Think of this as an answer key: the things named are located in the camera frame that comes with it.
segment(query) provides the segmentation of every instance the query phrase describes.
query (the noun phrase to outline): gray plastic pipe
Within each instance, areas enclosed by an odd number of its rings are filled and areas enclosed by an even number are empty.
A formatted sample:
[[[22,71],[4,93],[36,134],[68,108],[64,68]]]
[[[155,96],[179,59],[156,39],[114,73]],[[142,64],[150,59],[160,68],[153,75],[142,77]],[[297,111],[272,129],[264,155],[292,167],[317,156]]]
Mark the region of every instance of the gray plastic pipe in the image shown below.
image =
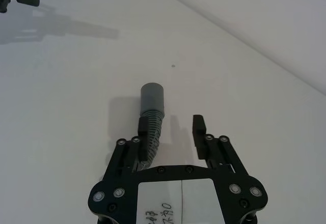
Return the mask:
[[[148,160],[142,161],[142,169],[148,168],[156,155],[164,118],[164,90],[160,84],[148,83],[141,90],[140,116],[148,118]]]

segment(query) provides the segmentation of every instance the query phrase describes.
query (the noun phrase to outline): gray hose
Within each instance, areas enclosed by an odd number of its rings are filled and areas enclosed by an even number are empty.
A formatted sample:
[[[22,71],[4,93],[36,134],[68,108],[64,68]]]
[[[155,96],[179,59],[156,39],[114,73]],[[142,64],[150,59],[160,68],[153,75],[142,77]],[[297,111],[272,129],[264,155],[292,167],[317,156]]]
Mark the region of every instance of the gray hose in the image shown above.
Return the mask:
[[[162,121],[164,118],[164,90],[157,83],[148,83],[141,90],[140,116],[148,117],[149,145],[148,160],[142,161],[143,169],[148,168],[156,155],[161,136]]]

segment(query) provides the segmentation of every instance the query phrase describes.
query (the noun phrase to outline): white wall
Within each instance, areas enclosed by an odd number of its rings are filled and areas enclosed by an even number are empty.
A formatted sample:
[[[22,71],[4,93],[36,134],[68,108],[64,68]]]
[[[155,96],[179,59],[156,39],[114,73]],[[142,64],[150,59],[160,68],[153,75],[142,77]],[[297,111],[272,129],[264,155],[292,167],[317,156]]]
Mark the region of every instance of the white wall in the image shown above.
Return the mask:
[[[326,94],[326,0],[181,1]]]

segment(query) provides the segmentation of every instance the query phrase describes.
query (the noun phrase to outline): screw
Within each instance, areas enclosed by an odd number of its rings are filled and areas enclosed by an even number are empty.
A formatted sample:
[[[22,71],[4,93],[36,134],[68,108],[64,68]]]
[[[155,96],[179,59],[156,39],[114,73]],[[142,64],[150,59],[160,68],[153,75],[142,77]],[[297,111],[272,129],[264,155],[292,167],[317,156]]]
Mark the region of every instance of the screw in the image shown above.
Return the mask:
[[[241,188],[240,188],[240,186],[237,185],[237,184],[231,184],[231,185],[229,186],[229,189],[230,189],[230,191],[231,191],[232,193],[234,193],[234,194],[241,193]]]
[[[255,197],[260,197],[263,195],[262,191],[258,187],[251,187],[250,192]]]
[[[187,166],[187,167],[185,168],[185,171],[188,172],[188,173],[191,173],[191,172],[194,171],[194,168],[193,168],[192,166]]]
[[[226,136],[221,136],[220,137],[220,140],[223,141],[223,142],[227,142],[228,141],[228,138]]]
[[[93,201],[94,202],[100,202],[104,199],[104,192],[96,192],[94,195],[93,195]]]
[[[248,208],[249,207],[249,202],[246,199],[241,199],[239,203],[240,203],[240,206],[243,207],[243,208]]]
[[[117,209],[117,205],[116,204],[110,204],[108,206],[108,211],[109,212],[114,212]]]
[[[164,173],[165,172],[165,168],[163,166],[160,166],[159,168],[157,168],[157,172],[158,173]]]
[[[213,140],[213,137],[211,135],[205,136],[206,140]]]
[[[124,145],[126,143],[126,140],[119,140],[118,145]]]
[[[118,187],[114,190],[113,196],[116,198],[120,198],[124,196],[125,190],[122,187]]]

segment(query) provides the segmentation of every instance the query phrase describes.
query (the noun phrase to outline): white label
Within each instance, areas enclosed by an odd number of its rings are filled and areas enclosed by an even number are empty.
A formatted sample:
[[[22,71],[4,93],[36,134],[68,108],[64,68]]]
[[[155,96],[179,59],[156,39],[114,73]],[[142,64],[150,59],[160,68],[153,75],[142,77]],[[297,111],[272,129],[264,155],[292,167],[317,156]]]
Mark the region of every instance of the white label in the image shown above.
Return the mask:
[[[225,224],[211,179],[143,182],[136,224]]]

